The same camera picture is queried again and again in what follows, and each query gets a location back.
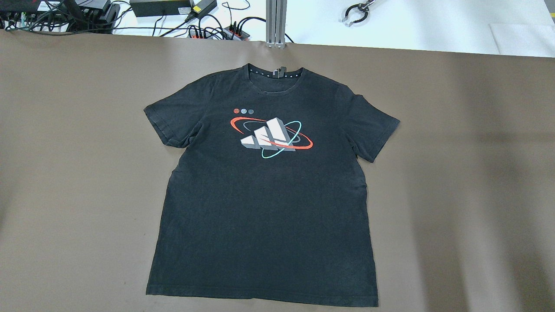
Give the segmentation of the black graphic t-shirt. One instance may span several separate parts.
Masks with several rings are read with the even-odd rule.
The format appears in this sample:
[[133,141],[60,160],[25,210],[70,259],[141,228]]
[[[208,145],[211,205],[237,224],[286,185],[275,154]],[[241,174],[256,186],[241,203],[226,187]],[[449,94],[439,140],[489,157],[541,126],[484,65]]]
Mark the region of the black graphic t-shirt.
[[377,307],[366,177],[400,121],[305,68],[209,74],[144,109],[184,152],[148,296]]

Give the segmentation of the power strip with red switches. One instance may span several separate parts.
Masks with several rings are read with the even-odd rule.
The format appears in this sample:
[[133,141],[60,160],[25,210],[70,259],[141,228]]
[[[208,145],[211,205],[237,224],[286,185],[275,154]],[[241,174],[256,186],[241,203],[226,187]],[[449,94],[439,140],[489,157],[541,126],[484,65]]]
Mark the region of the power strip with red switches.
[[226,28],[212,28],[207,26],[202,28],[200,26],[189,26],[186,37],[199,38],[199,39],[216,39],[221,41],[247,41],[250,34],[238,29],[229,27]]

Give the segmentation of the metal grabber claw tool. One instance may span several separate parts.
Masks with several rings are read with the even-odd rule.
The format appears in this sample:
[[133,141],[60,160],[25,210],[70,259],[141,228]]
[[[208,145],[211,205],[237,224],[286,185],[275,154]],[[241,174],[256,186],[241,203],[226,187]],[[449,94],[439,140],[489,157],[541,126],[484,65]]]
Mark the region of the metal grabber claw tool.
[[345,26],[363,23],[369,17],[370,8],[374,3],[375,0],[363,0],[349,6],[340,20],[341,23],[345,24]]

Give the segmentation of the black power adapter brick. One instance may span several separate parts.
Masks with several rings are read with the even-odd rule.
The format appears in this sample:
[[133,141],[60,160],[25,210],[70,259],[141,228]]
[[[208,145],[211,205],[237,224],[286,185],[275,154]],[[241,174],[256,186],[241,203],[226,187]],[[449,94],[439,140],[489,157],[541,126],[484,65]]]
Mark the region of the black power adapter brick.
[[187,15],[195,5],[193,0],[129,0],[136,17]]

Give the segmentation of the white paper sheet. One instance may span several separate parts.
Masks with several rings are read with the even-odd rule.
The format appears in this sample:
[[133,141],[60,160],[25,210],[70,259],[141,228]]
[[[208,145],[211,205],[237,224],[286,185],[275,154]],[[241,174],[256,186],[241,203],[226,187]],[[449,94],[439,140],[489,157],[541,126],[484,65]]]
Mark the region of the white paper sheet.
[[555,26],[553,24],[489,25],[500,55],[555,57]]

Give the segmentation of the aluminium frame post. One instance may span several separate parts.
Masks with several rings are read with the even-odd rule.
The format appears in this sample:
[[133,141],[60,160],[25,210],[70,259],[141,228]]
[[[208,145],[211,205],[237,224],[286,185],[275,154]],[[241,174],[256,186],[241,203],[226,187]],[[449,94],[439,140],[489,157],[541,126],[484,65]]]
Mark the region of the aluminium frame post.
[[266,47],[285,48],[287,0],[266,0]]

